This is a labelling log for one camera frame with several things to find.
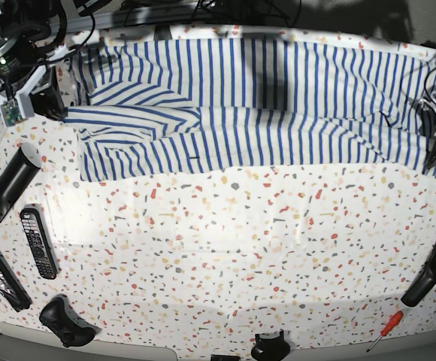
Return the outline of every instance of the black game controller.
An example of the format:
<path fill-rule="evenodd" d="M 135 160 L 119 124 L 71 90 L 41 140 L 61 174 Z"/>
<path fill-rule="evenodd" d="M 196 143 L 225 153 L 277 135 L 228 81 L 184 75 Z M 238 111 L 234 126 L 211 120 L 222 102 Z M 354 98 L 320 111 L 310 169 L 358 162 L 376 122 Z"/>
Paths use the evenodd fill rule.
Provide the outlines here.
<path fill-rule="evenodd" d="M 79 327 L 66 314 L 65 302 L 56 297 L 44 307 L 39 320 L 59 337 L 64 347 L 79 347 L 90 343 L 96 331 L 91 327 Z"/>

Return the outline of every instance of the blue and white striped fabric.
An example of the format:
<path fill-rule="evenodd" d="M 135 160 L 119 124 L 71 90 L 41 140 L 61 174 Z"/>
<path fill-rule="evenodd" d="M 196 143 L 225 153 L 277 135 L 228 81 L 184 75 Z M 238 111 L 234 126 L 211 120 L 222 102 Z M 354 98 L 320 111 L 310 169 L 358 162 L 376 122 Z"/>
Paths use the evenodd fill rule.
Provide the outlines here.
<path fill-rule="evenodd" d="M 64 122 L 79 129 L 88 181 L 333 162 L 422 170 L 433 121 L 415 109 L 435 67 L 262 39 L 89 49 L 71 61 L 80 104 Z"/>

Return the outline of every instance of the remote control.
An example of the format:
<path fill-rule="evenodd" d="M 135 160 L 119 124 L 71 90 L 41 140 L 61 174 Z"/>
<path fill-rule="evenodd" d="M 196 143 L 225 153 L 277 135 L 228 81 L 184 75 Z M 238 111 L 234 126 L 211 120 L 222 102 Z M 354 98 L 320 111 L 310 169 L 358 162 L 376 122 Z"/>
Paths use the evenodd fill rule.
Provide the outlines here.
<path fill-rule="evenodd" d="M 49 241 L 44 233 L 39 212 L 34 208 L 24 208 L 20 216 L 39 274 L 42 278 L 54 280 L 58 273 L 56 262 L 51 253 Z"/>

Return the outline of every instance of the terrazzo table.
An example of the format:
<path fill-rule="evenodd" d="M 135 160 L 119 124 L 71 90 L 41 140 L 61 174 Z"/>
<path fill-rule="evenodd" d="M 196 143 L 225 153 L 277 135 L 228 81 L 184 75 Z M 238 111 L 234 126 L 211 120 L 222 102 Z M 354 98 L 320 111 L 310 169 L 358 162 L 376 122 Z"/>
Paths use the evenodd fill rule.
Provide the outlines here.
<path fill-rule="evenodd" d="M 43 167 L 0 224 L 0 250 L 32 298 L 0 322 L 45 329 L 59 293 L 102 341 L 250 358 L 254 335 L 298 348 L 375 339 L 436 239 L 436 178 L 399 165 L 229 168 L 90 184 L 74 130 L 35 117 L 9 128 Z M 19 212 L 44 209 L 60 273 L 39 277 Z M 389 337 L 436 329 L 436 287 Z"/>

